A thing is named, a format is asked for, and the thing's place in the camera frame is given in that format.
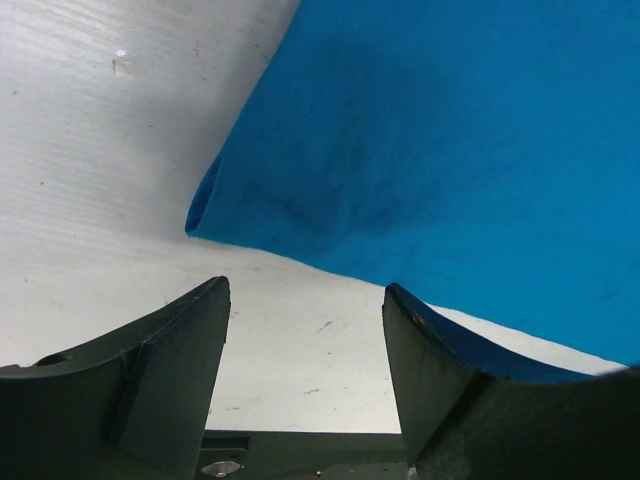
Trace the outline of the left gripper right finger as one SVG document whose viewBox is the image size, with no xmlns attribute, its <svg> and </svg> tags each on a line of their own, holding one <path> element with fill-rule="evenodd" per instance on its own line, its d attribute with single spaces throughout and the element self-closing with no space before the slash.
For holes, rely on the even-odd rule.
<svg viewBox="0 0 640 480">
<path fill-rule="evenodd" d="M 397 284 L 384 336 L 408 462 L 421 479 L 635 479 L 639 370 L 587 375 L 525 357 Z"/>
</svg>

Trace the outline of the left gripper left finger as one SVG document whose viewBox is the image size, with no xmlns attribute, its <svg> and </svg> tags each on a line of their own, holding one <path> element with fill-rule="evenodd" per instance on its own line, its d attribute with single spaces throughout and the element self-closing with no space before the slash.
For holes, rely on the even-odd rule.
<svg viewBox="0 0 640 480">
<path fill-rule="evenodd" d="M 76 347 L 1 370 L 5 479 L 192 479 L 226 341 L 211 278 Z"/>
</svg>

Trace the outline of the blue t shirt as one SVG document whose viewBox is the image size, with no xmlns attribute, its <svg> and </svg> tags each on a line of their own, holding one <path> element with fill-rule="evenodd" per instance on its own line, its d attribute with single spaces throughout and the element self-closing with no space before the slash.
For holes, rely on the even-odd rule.
<svg viewBox="0 0 640 480">
<path fill-rule="evenodd" d="M 185 230 L 634 365 L 639 5 L 303 1 Z"/>
</svg>

